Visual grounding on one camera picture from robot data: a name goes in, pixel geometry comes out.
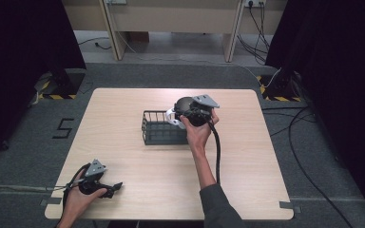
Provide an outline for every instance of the black cable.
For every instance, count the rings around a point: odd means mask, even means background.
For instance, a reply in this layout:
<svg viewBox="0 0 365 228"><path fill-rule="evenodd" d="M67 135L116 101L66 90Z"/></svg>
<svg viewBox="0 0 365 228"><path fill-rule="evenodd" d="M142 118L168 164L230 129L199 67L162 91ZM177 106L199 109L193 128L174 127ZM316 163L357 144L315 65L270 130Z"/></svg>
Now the black cable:
<svg viewBox="0 0 365 228"><path fill-rule="evenodd" d="M97 48L101 48L101 49L110 49L111 48L111 46L110 47L102 47L101 45L99 45L99 43L94 43L94 45L96 45L96 47Z"/></svg>
<svg viewBox="0 0 365 228"><path fill-rule="evenodd" d="M266 49L269 50L269 43L266 40L265 33L263 31L263 23L265 21L265 5L263 4L263 2L260 2L259 5L260 5L260 31L263 38L263 43L265 44Z"/></svg>
<svg viewBox="0 0 365 228"><path fill-rule="evenodd" d="M265 107L262 109L262 111L265 110L278 110L278 109L302 109L308 106L294 106L294 107Z"/></svg>
<svg viewBox="0 0 365 228"><path fill-rule="evenodd" d="M277 112L264 112L264 115L280 115L280 116L287 116L287 117L295 117L294 115L290 115L290 114L285 114L285 113L277 113ZM309 115L305 115L303 117L299 117L300 120L305 121L305 122L309 122L309 123L316 123L317 121L311 121L311 120L307 120L305 119L305 117L311 116L313 114L309 114Z"/></svg>
<svg viewBox="0 0 365 228"><path fill-rule="evenodd" d="M300 121L301 121L301 118L300 118L300 120L296 120L295 122L293 122L293 124L296 124L297 122L300 122ZM275 132L275 133L273 133L273 134L271 134L271 135L269 135L269 136L270 136L270 137L276 136L278 133L280 133L280 132L282 132L282 131L284 131L284 130L286 130L286 129L288 129L288 128L289 128L289 126L286 126L286 127L284 127L283 129L281 129L281 130L279 130L279 131L277 131L277 132Z"/></svg>
<svg viewBox="0 0 365 228"><path fill-rule="evenodd" d="M221 184L221 141L219 139L218 131L216 131L215 125L206 119L210 129L215 136L216 141L216 183Z"/></svg>
<svg viewBox="0 0 365 228"><path fill-rule="evenodd" d="M255 47L251 47L250 45L248 45L247 43L244 42L244 40L242 39L241 35L238 35L237 36L241 42L241 44L245 47L245 48L249 48L250 50L254 51L256 48ZM266 51L263 51L263 50L260 50L260 49L257 49L258 52L261 52L261 53L264 53L264 54L267 54L268 52Z"/></svg>
<svg viewBox="0 0 365 228"><path fill-rule="evenodd" d="M254 21L254 23L256 24L256 27L257 27L257 31L259 32L259 39L265 44L265 46L266 47L268 47L269 48L269 44L268 44L268 42L266 41L266 38L265 38L265 36L264 36L264 34L263 34L263 31L259 28L259 25L258 25L258 23L257 23L257 20L256 20L256 18L254 17L254 15L253 15L253 12L251 11L251 8L252 7L250 7L249 8L249 10L250 10L250 15L251 15L251 17L253 18L253 21ZM261 8L261 25L262 25L262 27L263 27L263 19L262 19L262 16L264 17L264 15L263 15L263 12L262 12L262 8Z"/></svg>
<svg viewBox="0 0 365 228"><path fill-rule="evenodd" d="M78 45L82 45L82 44L84 44L86 42L89 42L89 41L92 41L92 40L103 40L103 39L108 39L108 37L97 37L97 38L93 38L93 39L88 39L88 40L85 40L82 43L78 43Z"/></svg>
<svg viewBox="0 0 365 228"><path fill-rule="evenodd" d="M240 35L238 35L238 38L239 38L239 41L241 42L242 46L244 47L244 49L245 49L246 51L248 51L248 52L250 52L251 54L253 54L253 55L254 55L254 57L255 57L255 59L256 59L256 61L257 61L257 63L259 63L260 65L264 65L264 63L265 63L265 59L264 59L262 56L260 56L260 55L257 53L257 51L258 51L258 52L265 53L265 54L266 54L267 52L265 52L265 51L263 51L263 50L256 49L255 47L251 47L250 45L248 45L247 43L245 43L245 42L242 40L242 38L241 38L241 36L240 36Z"/></svg>
<svg viewBox="0 0 365 228"><path fill-rule="evenodd" d="M337 211L337 213L343 218L343 220L346 222L346 224L348 224L349 227L353 227L352 224L349 222L349 220L347 220L345 218L345 216L342 214L342 212L340 212L340 210L334 205L334 203L325 195L324 192L322 192L321 189L319 189L319 187L313 182L313 180L310 178L310 176L307 174L307 172L304 170L303 166L301 165L299 159L298 159L298 155L296 154L295 148L293 147L293 142L292 142L292 125L295 122L296 118L300 115L301 112L303 112L304 110L306 110L308 107L305 107L303 109L301 109L298 114L296 114L296 116L293 118L293 120L290 122L289 124L289 144L290 144L290 148L292 150L293 156L296 159L296 162L298 163L298 167L300 168L301 172L304 174L304 176L307 178L307 180L313 184L313 186L316 188L316 190L318 190L318 192L331 204L331 206Z"/></svg>

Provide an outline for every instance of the handheld controller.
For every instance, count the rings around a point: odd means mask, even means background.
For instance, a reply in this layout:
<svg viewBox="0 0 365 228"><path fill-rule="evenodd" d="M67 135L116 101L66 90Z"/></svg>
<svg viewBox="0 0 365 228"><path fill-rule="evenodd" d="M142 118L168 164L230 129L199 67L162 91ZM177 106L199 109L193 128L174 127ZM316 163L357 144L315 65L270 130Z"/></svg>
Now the handheld controller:
<svg viewBox="0 0 365 228"><path fill-rule="evenodd" d="M90 195L93 192L105 188L107 191L100 198L112 198L114 193L120 190L123 185L122 182L116 183L113 186L101 184L100 178L106 171L106 167L102 165L98 160L94 160L92 163L86 165L85 171L82 173L79 183L79 190L85 194Z"/></svg>
<svg viewBox="0 0 365 228"><path fill-rule="evenodd" d="M172 109L167 111L167 120L174 125L184 128L180 117L186 117L191 124L200 126L212 119L212 108L220 107L210 96L204 94L194 97L180 98ZM174 113L175 120L170 120L169 115Z"/></svg>

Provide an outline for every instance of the power outlet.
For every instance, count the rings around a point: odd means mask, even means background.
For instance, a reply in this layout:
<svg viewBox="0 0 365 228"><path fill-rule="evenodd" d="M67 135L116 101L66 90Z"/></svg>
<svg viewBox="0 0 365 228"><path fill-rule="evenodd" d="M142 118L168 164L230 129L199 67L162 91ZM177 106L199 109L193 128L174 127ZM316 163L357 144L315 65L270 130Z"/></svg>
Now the power outlet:
<svg viewBox="0 0 365 228"><path fill-rule="evenodd" d="M260 4L259 3L263 3L263 5L265 6L266 4L266 0L245 0L245 7L248 7L248 3L252 1L253 2L253 8L260 8Z"/></svg>

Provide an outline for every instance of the person's right hand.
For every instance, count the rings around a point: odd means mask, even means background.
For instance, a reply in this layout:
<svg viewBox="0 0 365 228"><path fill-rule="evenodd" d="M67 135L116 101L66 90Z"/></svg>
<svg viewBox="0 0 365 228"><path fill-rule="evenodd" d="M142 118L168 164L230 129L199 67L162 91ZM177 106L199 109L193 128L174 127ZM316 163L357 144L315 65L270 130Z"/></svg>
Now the person's right hand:
<svg viewBox="0 0 365 228"><path fill-rule="evenodd" d="M206 142L210 136L211 129L209 127L209 124L205 123L201 126L194 126L189 122L189 120L181 116L180 120L185 125L186 133L187 133L187 140L189 143L189 146L191 148L191 151L194 155L194 157L202 157L205 155L205 146ZM215 109L212 109L212 120L211 122L213 124L216 124L219 121L219 117L216 115Z"/></svg>

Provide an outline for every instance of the person's left hand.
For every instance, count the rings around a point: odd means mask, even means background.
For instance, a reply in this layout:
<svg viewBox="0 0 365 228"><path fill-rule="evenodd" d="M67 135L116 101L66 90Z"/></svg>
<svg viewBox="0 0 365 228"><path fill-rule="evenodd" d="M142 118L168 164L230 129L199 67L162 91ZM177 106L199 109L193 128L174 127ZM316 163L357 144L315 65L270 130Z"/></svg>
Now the person's left hand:
<svg viewBox="0 0 365 228"><path fill-rule="evenodd" d="M81 170L75 180L79 180L83 172L84 170ZM79 182L73 183L69 190L67 204L57 227L71 227L73 222L85 212L88 206L106 192L105 188L101 188L90 195L85 195L79 190L78 184Z"/></svg>

